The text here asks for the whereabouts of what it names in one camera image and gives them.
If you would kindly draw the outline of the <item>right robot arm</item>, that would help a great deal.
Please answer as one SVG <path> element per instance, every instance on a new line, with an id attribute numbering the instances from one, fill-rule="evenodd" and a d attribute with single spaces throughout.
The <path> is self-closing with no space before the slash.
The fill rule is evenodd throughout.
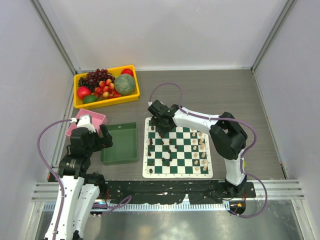
<path id="1" fill-rule="evenodd" d="M 248 135 L 235 122 L 232 114 L 208 115 L 191 111 L 185 107 L 173 104 L 164 105 L 159 100 L 148 102 L 148 109 L 160 136 L 164 136 L 176 127 L 195 129 L 209 135 L 216 152 L 223 157 L 226 169 L 225 187 L 232 197 L 238 197 L 244 192 L 247 176 L 241 154 L 246 147 Z"/>

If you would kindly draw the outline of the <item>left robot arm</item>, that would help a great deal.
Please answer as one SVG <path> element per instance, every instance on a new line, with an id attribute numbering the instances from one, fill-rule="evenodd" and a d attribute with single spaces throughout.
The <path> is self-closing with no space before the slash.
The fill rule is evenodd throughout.
<path id="1" fill-rule="evenodd" d="M 107 193 L 103 175 L 88 173 L 91 156 L 113 146 L 105 124 L 99 126 L 102 136 L 87 126 L 75 128 L 70 136 L 66 155 L 54 173 L 59 189 L 46 240 L 81 240 L 96 199 Z"/>

